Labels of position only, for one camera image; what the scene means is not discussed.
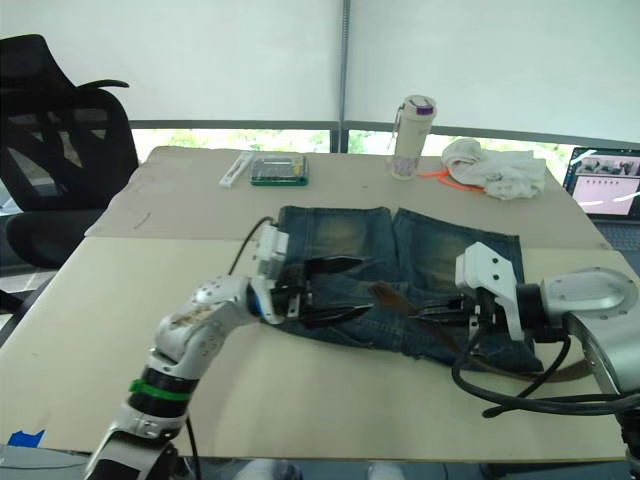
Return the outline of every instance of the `orange string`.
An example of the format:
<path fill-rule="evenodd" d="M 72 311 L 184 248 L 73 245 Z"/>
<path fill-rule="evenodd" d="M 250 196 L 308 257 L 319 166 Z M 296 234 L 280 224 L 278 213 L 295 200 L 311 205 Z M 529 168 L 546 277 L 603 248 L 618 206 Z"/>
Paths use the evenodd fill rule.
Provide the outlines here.
<path fill-rule="evenodd" d="M 466 185 L 461 185 L 459 183 L 452 182 L 451 180 L 449 180 L 447 178 L 448 175 L 449 175 L 449 170 L 447 170 L 446 168 L 444 170 L 442 170 L 441 172 L 430 172 L 430 173 L 421 173 L 420 174 L 420 176 L 422 178 L 438 177 L 438 181 L 440 183 L 442 183 L 443 185 L 446 185 L 448 187 L 455 188 L 457 190 L 463 190 L 465 192 L 484 193 L 484 189 L 483 188 L 480 188 L 480 187 L 469 187 L 469 186 L 466 186 Z"/>

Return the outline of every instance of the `cable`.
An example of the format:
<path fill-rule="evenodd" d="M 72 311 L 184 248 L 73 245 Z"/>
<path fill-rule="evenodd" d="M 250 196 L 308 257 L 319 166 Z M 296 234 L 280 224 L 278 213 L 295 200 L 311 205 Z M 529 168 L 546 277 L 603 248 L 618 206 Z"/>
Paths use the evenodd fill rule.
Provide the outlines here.
<path fill-rule="evenodd" d="M 196 471 L 196 480 L 202 480 L 200 457 L 198 456 L 198 448 L 196 447 L 196 436 L 193 434 L 193 425 L 191 425 L 191 417 L 189 416 L 187 416 L 187 433 L 189 434 L 189 443 L 191 443 L 191 453 L 193 455 L 193 466 Z"/>
<path fill-rule="evenodd" d="M 518 394 L 518 397 L 520 398 L 528 397 L 533 392 L 535 392 L 544 382 L 546 382 L 551 377 L 551 375 L 553 375 L 556 372 L 556 370 L 560 368 L 560 365 L 562 365 L 562 362 L 564 362 L 565 358 L 567 358 L 567 354 L 569 353 L 570 348 L 571 348 L 571 338 L 567 335 L 562 339 L 562 348 L 560 349 L 560 353 L 558 353 L 558 356 L 555 358 L 553 363 L 549 366 L 549 368 L 545 372 L 543 372 L 538 378 L 536 378 L 531 383 L 531 385 L 529 385 L 522 392 L 520 392 Z M 510 410 L 512 409 L 504 406 L 493 407 L 482 412 L 482 416 L 484 418 L 495 418 L 501 413 L 508 412 Z"/>
<path fill-rule="evenodd" d="M 233 273 L 233 271 L 236 269 L 236 265 L 238 264 L 238 260 L 240 260 L 240 257 L 242 256 L 242 252 L 244 252 L 244 249 L 246 248 L 247 243 L 249 243 L 249 240 L 251 240 L 251 237 L 253 237 L 253 234 L 256 233 L 258 228 L 260 228 L 260 226 L 265 222 L 270 222 L 271 224 L 273 224 L 273 217 L 262 217 L 253 226 L 253 228 L 249 232 L 249 235 L 247 235 L 247 237 L 242 242 L 242 246 L 240 247 L 240 250 L 238 250 L 238 253 L 236 254 L 236 258 L 234 258 L 233 263 L 231 264 L 231 267 L 229 268 L 229 273 L 228 273 L 229 275 L 231 275 Z"/>
<path fill-rule="evenodd" d="M 0 469 L 4 470 L 64 470 L 66 468 L 84 467 L 86 463 L 72 463 L 71 465 L 50 465 L 50 466 L 37 466 L 37 467 L 19 467 L 13 465 L 0 465 Z"/>
<path fill-rule="evenodd" d="M 640 406 L 640 394 L 638 393 L 626 396 L 614 395 L 613 397 L 607 394 L 599 394 L 529 400 L 503 395 L 473 385 L 465 381 L 461 377 L 460 373 L 462 366 L 467 362 L 471 351 L 478 344 L 478 341 L 484 332 L 484 327 L 480 328 L 476 332 L 465 347 L 464 351 L 458 356 L 453 368 L 451 369 L 451 377 L 456 385 L 471 395 L 509 409 L 528 410 L 531 412 L 549 413 L 554 415 L 611 415 Z M 600 403 L 592 405 L 587 402 Z"/>

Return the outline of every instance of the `jeans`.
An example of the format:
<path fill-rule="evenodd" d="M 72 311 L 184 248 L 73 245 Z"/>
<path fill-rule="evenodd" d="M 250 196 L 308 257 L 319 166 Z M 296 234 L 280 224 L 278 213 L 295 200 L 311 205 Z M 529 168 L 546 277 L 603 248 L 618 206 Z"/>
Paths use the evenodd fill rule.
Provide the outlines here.
<path fill-rule="evenodd" d="M 510 260 L 516 278 L 524 282 L 517 236 L 453 225 L 404 209 L 392 220 L 390 211 L 383 207 L 357 210 L 288 206 L 281 209 L 279 224 L 280 230 L 289 234 L 286 264 L 331 255 L 363 259 L 348 271 L 313 277 L 314 306 L 318 308 L 374 303 L 369 287 L 380 281 L 417 306 L 456 295 L 456 257 L 475 242 L 486 244 Z M 298 322 L 286 322 L 276 328 L 315 340 L 401 352 L 447 365 L 455 360 L 455 354 L 426 332 L 418 320 L 378 306 L 331 327 L 308 329 Z M 446 330 L 460 347 L 467 343 L 467 327 Z M 531 342 L 512 341 L 506 333 L 485 335 L 478 353 L 505 370 L 542 369 Z"/>

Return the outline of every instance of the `chair armrest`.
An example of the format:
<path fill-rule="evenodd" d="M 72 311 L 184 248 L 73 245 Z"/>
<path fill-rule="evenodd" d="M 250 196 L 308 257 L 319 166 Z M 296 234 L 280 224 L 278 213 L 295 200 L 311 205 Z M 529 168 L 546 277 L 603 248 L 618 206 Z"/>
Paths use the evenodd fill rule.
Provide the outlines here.
<path fill-rule="evenodd" d="M 81 88 L 83 90 L 89 90 L 93 88 L 102 88 L 102 87 L 129 88 L 129 84 L 121 80 L 96 80 L 95 82 L 89 82 L 89 83 L 79 85 L 77 88 Z"/>

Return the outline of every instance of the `white tabletop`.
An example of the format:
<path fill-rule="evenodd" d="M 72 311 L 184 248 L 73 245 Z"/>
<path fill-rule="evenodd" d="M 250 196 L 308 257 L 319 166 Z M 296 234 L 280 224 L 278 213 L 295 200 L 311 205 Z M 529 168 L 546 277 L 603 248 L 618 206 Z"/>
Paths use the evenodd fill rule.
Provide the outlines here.
<path fill-rule="evenodd" d="M 610 249 L 577 203 L 546 172 L 544 193 L 498 200 L 463 192 L 435 178 L 395 180 L 380 155 L 305 154 L 306 187 L 253 187 L 248 173 L 218 186 L 240 152 L 158 147 L 116 195 L 89 236 L 239 240 L 260 217 L 299 207 L 406 208 L 440 220 L 520 235 L 525 248 Z M 424 158 L 424 171 L 441 170 Z"/>
<path fill-rule="evenodd" d="M 159 320 L 200 282 L 226 271 L 238 244 L 85 239 L 0 349 L 0 439 L 45 429 L 42 447 L 94 449 L 140 374 Z M 612 251 L 523 254 L 529 281 L 595 265 L 638 281 Z M 250 273 L 246 259 L 239 272 Z M 504 392 L 523 388 L 491 374 L 467 376 Z M 541 394 L 597 391 L 589 377 L 546 385 Z M 201 453 L 223 457 L 560 461 L 623 455 L 612 417 L 514 412 L 486 420 L 480 413 L 487 406 L 434 362 L 256 324 L 230 336 L 203 377 L 191 414 Z M 188 451 L 183 436 L 177 445 Z"/>

